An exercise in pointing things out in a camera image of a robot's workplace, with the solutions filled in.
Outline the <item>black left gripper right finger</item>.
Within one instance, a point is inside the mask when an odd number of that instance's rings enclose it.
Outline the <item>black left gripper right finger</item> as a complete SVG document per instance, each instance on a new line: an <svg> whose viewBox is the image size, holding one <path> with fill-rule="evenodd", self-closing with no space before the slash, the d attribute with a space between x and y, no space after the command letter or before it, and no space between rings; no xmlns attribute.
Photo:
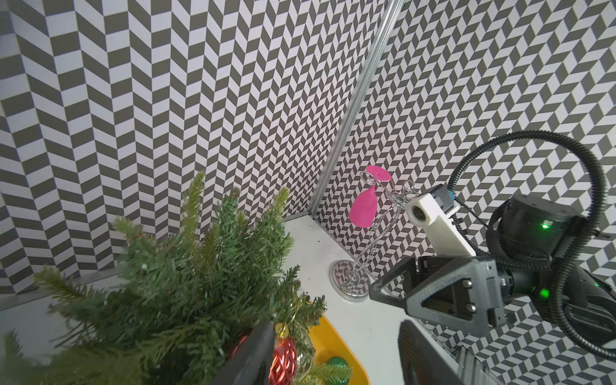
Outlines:
<svg viewBox="0 0 616 385"><path fill-rule="evenodd" d="M398 336L399 357L406 384L499 384L489 368L462 347L456 362L424 329L412 320L401 322Z"/></svg>

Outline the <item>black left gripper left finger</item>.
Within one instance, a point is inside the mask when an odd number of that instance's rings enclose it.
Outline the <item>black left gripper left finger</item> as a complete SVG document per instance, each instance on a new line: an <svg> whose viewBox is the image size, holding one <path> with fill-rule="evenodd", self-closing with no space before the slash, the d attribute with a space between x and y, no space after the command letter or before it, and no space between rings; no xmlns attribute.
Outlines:
<svg viewBox="0 0 616 385"><path fill-rule="evenodd" d="M274 358L274 324L262 322L212 379L212 385L268 384Z"/></svg>

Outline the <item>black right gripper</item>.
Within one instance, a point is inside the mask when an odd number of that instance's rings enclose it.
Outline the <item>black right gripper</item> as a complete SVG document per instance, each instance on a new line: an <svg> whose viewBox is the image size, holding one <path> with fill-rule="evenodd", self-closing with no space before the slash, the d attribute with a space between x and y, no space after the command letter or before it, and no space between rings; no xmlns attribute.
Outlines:
<svg viewBox="0 0 616 385"><path fill-rule="evenodd" d="M398 278L405 296L385 294ZM403 258L369 286L369 298L470 335L488 335L507 324L501 276L490 257Z"/></svg>

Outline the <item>red glitter ball ornament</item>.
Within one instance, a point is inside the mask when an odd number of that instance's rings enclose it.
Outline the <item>red glitter ball ornament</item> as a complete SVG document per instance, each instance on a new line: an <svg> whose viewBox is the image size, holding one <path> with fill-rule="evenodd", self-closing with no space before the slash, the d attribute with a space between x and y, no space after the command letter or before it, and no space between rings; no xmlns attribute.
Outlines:
<svg viewBox="0 0 616 385"><path fill-rule="evenodd" d="M290 337L282 338L278 333L274 332L274 334L274 358L268 384L292 384L298 373L298 353L295 341ZM240 339L240 342L232 350L229 359L235 355L237 349L248 336L245 335Z"/></svg>

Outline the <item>green glitter ball ornament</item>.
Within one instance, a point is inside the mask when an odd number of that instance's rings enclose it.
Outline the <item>green glitter ball ornament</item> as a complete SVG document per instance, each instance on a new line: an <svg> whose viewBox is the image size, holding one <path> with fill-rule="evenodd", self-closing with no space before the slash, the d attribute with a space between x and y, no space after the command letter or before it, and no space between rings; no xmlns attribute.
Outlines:
<svg viewBox="0 0 616 385"><path fill-rule="evenodd" d="M331 369L331 373L325 379L325 384L348 385L353 372L350 365L345 359L339 356L331 357L327 360L327 367Z"/></svg>

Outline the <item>small green christmas tree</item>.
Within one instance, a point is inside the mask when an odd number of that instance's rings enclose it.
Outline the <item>small green christmas tree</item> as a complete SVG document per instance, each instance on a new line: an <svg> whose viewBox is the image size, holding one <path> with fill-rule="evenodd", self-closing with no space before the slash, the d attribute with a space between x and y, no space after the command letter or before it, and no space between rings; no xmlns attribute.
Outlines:
<svg viewBox="0 0 616 385"><path fill-rule="evenodd" d="M204 187L198 173L180 231L163 240L128 218L115 220L126 239L117 288L79 285L53 268L37 273L37 286L55 300L50 312L69 330L46 364L27 358L16 333L7 333L2 383L206 384L242 337L271 321L275 333L295 341L292 384L325 384L331 369L316 362L308 332L326 300L301 291L298 266L284 266L294 244L283 223L289 190L251 221L232 189L200 232Z"/></svg>

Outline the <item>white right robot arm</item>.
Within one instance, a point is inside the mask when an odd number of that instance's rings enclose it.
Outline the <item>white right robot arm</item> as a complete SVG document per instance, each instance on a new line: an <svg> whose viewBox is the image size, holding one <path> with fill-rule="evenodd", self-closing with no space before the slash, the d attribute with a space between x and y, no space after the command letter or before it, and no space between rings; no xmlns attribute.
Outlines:
<svg viewBox="0 0 616 385"><path fill-rule="evenodd" d="M486 225L487 250L459 230L461 203L455 188L479 155L507 142L545 141L574 154L590 178L590 208L583 214L566 205L517 193L500 205ZM369 287L372 300L398 307L414 318L486 337L514 324L505 306L527 297L546 322L577 346L614 360L615 290L578 264L606 205L606 178L585 145L560 133L522 131L498 136L470 152L440 184L404 209L423 229L434 254L406 258Z"/></svg>

